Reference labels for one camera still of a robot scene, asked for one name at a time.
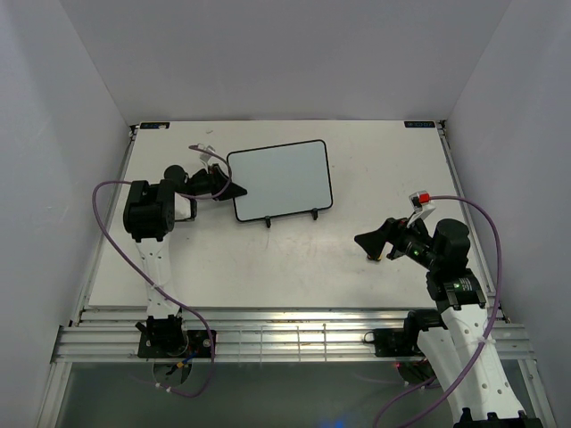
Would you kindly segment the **whiteboard with black frame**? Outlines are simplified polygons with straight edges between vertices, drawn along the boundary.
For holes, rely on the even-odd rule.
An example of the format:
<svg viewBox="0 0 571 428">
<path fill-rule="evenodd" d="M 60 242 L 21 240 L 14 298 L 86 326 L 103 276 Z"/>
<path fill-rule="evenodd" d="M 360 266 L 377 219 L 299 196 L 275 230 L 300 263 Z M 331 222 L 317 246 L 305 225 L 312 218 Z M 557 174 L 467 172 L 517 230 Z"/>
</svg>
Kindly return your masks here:
<svg viewBox="0 0 571 428">
<path fill-rule="evenodd" d="M 232 179 L 246 190 L 234 199 L 240 223 L 309 213 L 334 204 L 327 144 L 310 140 L 230 152 Z"/>
</svg>

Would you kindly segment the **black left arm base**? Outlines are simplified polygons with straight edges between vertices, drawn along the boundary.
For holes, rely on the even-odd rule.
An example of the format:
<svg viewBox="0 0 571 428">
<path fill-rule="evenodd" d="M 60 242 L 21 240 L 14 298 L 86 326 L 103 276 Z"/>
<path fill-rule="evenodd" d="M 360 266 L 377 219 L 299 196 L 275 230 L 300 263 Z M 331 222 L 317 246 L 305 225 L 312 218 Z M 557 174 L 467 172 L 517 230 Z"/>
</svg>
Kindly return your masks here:
<svg viewBox="0 0 571 428">
<path fill-rule="evenodd" d="M 139 358 L 210 358 L 216 344 L 217 331 L 211 335 L 205 329 L 186 330 L 184 333 L 151 334 L 141 333 L 137 350 Z"/>
</svg>

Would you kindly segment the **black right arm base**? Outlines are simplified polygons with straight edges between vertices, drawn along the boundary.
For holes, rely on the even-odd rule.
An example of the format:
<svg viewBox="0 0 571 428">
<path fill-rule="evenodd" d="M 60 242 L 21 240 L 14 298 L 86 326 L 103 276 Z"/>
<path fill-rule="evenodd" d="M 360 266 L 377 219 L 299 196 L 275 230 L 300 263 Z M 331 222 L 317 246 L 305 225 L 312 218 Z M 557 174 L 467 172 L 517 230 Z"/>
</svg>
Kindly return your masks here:
<svg viewBox="0 0 571 428">
<path fill-rule="evenodd" d="M 378 358 L 423 357 L 419 347 L 403 328 L 378 328 L 366 332 L 363 343 L 372 345 Z"/>
</svg>

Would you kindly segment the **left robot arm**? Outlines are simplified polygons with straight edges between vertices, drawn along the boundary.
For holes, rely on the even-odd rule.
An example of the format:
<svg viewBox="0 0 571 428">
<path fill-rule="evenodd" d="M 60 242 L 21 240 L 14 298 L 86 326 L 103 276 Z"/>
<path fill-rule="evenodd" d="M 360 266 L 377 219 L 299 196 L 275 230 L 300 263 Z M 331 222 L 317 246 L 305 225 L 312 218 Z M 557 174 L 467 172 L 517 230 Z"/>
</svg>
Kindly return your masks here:
<svg viewBox="0 0 571 428">
<path fill-rule="evenodd" d="M 137 180 L 130 186 L 123 225 L 135 241 L 143 273 L 152 282 L 142 332 L 170 356 L 183 354 L 189 345 L 171 272 L 170 235 L 175 224 L 195 219 L 199 197 L 227 201 L 245 195 L 247 190 L 235 184 L 217 163 L 193 175 L 171 165 L 159 183 Z"/>
</svg>

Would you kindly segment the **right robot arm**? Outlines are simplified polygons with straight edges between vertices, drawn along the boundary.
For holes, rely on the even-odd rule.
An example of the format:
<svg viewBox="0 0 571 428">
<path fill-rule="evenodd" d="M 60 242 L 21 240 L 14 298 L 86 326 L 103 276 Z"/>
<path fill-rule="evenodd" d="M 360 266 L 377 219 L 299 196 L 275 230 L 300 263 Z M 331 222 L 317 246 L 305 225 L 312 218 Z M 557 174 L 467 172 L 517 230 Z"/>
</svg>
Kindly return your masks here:
<svg viewBox="0 0 571 428">
<path fill-rule="evenodd" d="M 423 354 L 443 388 L 457 427 L 539 427 L 529 416 L 503 369 L 487 329 L 491 326 L 481 285 L 468 268 L 468 227 L 446 218 L 429 233 L 420 219 L 388 218 L 354 241 L 369 259 L 385 245 L 390 260 L 406 256 L 426 269 L 435 309 L 412 310 L 403 326 L 405 348 Z"/>
</svg>

